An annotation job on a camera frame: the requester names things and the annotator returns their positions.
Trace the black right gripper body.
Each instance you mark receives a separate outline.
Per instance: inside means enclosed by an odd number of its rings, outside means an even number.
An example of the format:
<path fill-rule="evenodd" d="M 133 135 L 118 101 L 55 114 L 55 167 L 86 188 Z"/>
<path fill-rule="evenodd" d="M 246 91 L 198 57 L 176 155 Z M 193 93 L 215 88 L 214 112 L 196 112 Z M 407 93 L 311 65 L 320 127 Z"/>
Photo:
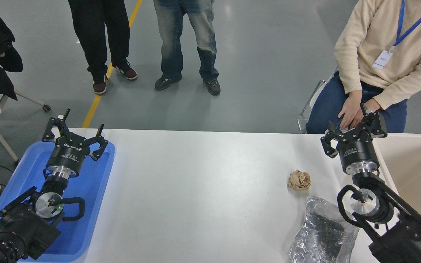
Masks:
<path fill-rule="evenodd" d="M 336 150 L 339 153 L 343 169 L 378 169 L 376 156 L 369 133 L 351 129 L 342 134 Z"/>

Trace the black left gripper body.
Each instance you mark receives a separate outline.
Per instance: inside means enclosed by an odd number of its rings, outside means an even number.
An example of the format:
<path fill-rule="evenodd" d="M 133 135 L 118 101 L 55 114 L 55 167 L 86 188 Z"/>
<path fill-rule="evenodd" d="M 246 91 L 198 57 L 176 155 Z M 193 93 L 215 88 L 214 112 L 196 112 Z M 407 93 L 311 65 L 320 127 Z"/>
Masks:
<path fill-rule="evenodd" d="M 56 167 L 68 168 L 70 175 L 79 175 L 86 156 L 90 153 L 85 137 L 77 134 L 63 135 L 55 141 L 55 148 L 48 159 L 46 169 L 53 172 Z"/>

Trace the seated person's left hand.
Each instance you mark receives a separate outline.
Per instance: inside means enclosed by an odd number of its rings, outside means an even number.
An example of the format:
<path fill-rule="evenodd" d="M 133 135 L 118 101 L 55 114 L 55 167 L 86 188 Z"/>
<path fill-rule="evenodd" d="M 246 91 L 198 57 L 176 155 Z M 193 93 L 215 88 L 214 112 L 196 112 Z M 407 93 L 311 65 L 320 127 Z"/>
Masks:
<path fill-rule="evenodd" d="M 361 122 L 361 120 L 364 118 L 362 106 L 364 106 L 364 108 L 366 108 L 367 110 L 371 112 L 376 112 L 380 109 L 380 104 L 374 98 L 368 100 L 366 103 L 361 103 L 360 108 L 358 112 L 356 113 L 356 115 L 354 115 L 349 128 L 357 127 L 358 124 Z"/>

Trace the seated person's right hand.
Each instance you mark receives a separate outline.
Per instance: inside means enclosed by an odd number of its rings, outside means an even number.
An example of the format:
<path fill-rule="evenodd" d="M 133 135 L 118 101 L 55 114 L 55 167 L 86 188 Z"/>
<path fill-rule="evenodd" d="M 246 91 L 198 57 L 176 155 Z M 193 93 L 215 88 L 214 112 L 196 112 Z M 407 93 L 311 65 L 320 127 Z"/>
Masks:
<path fill-rule="evenodd" d="M 341 119 L 339 124 L 341 130 L 355 128 L 363 119 L 364 115 L 361 111 L 362 96 L 361 90 L 349 92 L 348 98 L 346 98 L 341 111 L 337 115 L 337 118 Z"/>

